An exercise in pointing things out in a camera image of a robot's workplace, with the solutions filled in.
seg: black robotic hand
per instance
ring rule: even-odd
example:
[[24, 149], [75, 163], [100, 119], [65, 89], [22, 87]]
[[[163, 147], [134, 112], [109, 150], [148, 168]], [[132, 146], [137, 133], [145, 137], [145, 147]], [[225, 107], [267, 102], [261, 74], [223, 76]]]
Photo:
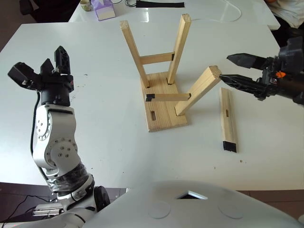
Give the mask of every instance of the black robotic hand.
[[262, 77], [257, 81], [241, 75], [221, 75], [220, 78], [227, 85], [251, 93], [261, 101], [271, 95], [280, 95], [304, 105], [302, 37], [290, 38], [287, 46], [280, 48], [278, 56], [274, 58], [242, 53], [230, 55], [227, 59], [240, 67], [263, 71]]

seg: purple tissue box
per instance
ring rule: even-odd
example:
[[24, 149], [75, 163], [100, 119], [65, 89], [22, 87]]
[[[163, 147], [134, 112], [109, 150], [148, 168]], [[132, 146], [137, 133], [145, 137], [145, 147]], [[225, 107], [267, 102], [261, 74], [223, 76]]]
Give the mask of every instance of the purple tissue box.
[[91, 0], [91, 4], [98, 20], [106, 20], [116, 17], [111, 0]]

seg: tissue box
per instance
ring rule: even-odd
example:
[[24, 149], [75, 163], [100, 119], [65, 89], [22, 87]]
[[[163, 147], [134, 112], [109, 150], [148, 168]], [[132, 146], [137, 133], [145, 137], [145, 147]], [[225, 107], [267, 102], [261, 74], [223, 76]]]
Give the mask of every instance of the tissue box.
[[99, 0], [99, 4], [94, 7], [98, 20], [106, 20], [116, 17], [113, 3], [110, 0]]

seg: mortise hole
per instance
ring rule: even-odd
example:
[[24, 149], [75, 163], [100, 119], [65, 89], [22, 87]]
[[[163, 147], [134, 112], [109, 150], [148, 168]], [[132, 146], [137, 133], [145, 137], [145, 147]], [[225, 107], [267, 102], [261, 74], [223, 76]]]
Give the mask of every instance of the mortise hole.
[[156, 120], [156, 115], [155, 115], [154, 111], [151, 111], [151, 118], [152, 118], [153, 121]]

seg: black strap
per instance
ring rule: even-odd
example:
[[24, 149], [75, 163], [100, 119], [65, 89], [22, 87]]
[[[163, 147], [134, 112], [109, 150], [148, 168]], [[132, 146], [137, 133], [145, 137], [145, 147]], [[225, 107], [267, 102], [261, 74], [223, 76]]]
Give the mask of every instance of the black strap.
[[171, 2], [152, 2], [152, 1], [136, 1], [136, 7], [137, 8], [156, 8], [156, 7], [162, 7], [162, 8], [184, 8], [185, 3], [184, 2], [177, 2], [177, 3], [171, 3]]

